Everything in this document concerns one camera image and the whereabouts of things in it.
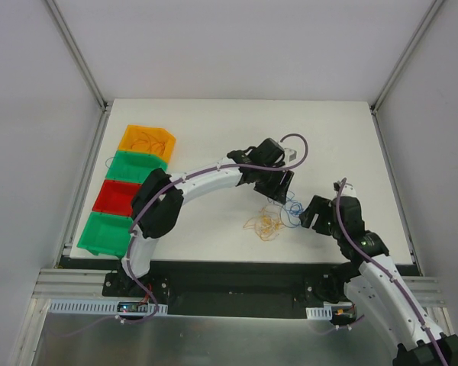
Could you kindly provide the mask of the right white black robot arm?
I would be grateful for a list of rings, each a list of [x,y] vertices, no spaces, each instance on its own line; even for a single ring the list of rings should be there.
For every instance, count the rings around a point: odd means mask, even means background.
[[[313,287],[319,300],[355,305],[387,344],[394,365],[458,365],[458,335],[447,335],[419,304],[385,243],[365,228],[357,197],[315,195],[299,220],[335,239],[347,259]]]

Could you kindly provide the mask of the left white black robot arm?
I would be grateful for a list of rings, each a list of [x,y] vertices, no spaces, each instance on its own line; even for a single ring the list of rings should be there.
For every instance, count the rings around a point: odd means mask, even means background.
[[[153,294],[144,275],[150,270],[159,239],[174,228],[184,204],[241,185],[253,185],[256,192],[284,204],[294,175],[292,169],[300,164],[295,150],[267,138],[258,146],[233,150],[201,169],[177,174],[153,170],[131,201],[133,223],[121,260],[124,274],[120,288],[131,297]]]

